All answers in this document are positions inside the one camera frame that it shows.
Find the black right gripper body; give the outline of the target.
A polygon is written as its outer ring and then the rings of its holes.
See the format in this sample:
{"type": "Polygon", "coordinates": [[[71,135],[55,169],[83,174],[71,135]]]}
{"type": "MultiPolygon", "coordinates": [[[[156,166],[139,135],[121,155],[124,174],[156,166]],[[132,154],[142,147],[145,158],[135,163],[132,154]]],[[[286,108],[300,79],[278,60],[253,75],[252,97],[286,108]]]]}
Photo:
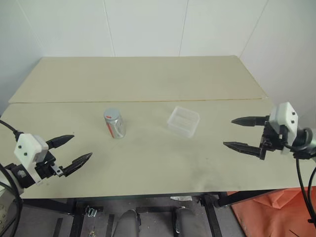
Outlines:
{"type": "Polygon", "coordinates": [[[264,130],[260,141],[260,155],[259,159],[264,160],[266,156],[266,151],[282,151],[284,145],[282,139],[279,138],[279,135],[275,132],[272,126],[269,123],[269,116],[265,116],[264,130]]]}

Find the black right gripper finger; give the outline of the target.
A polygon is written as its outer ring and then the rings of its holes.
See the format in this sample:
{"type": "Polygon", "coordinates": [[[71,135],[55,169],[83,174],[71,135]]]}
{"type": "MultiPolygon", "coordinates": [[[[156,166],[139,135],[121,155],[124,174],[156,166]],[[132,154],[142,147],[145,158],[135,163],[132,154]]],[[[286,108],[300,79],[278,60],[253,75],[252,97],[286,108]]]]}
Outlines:
{"type": "Polygon", "coordinates": [[[241,126],[264,126],[266,121],[268,120],[268,116],[263,117],[241,117],[236,118],[231,121],[231,123],[241,125],[241,126]]]}
{"type": "Polygon", "coordinates": [[[242,154],[251,155],[260,158],[261,157],[261,149],[258,147],[250,146],[246,143],[240,142],[223,142],[223,145],[226,147],[237,151],[242,154]]]}

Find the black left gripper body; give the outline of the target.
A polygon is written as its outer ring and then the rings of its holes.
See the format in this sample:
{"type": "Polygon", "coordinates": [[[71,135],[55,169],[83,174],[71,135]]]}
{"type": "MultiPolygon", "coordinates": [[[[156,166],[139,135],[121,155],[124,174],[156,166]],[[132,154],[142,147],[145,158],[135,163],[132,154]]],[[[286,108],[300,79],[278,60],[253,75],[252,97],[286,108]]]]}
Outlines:
{"type": "Polygon", "coordinates": [[[50,152],[47,152],[43,161],[36,163],[35,170],[41,179],[63,176],[62,168],[57,165],[55,156],[50,152]]]}

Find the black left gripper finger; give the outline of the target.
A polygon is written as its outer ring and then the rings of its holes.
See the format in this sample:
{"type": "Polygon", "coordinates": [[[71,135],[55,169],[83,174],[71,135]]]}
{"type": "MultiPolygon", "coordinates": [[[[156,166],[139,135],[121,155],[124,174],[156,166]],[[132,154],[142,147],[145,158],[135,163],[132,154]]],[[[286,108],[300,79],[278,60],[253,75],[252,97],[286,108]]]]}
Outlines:
{"type": "Polygon", "coordinates": [[[62,135],[46,141],[49,149],[56,149],[74,138],[74,135],[62,135]]]}
{"type": "Polygon", "coordinates": [[[63,175],[65,177],[68,177],[69,175],[80,169],[82,166],[85,165],[85,163],[90,159],[92,155],[93,153],[82,155],[79,158],[73,160],[69,166],[61,168],[61,170],[63,171],[63,175]]]}

